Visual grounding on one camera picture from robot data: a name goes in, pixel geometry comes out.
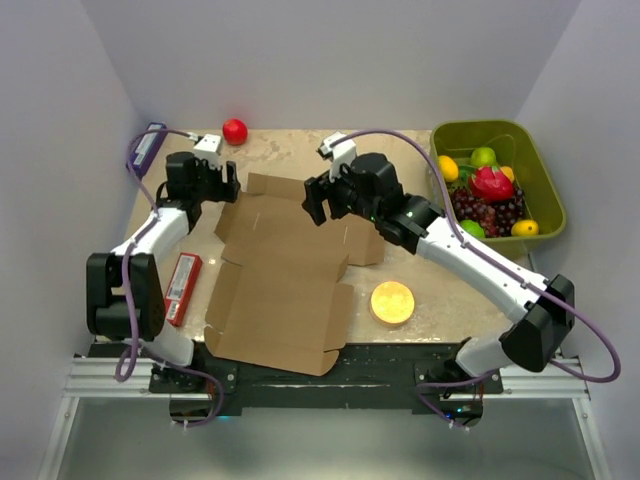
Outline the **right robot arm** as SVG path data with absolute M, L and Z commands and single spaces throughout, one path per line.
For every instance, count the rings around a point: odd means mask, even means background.
M 509 365 L 541 372 L 574 326 L 574 285 L 522 268 L 450 224 L 426 198 L 404 192 L 394 166 L 380 153 L 341 163 L 304 183 L 303 209 L 316 225 L 357 215 L 388 243 L 459 276 L 511 321 L 503 332 L 462 341 L 435 381 L 469 392 L 481 376 Z

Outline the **brown cardboard box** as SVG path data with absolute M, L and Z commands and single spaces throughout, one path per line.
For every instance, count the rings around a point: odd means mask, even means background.
M 381 263 L 384 242 L 357 216 L 316 226 L 303 200 L 302 181 L 251 173 L 224 206 L 204 329 L 212 355 L 312 376 L 336 363 L 354 314 L 354 287 L 342 278 Z

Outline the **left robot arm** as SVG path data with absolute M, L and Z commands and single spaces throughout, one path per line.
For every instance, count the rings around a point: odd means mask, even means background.
M 146 350 L 175 365 L 171 378 L 177 386 L 196 392 L 206 383 L 207 368 L 193 359 L 195 343 L 166 320 L 158 264 L 192 232 L 203 203 L 235 202 L 241 183 L 235 162 L 214 167 L 186 151 L 168 155 L 165 171 L 143 225 L 121 245 L 86 261 L 87 327 L 93 335 L 128 344 L 116 367 L 119 382 L 132 375 Z

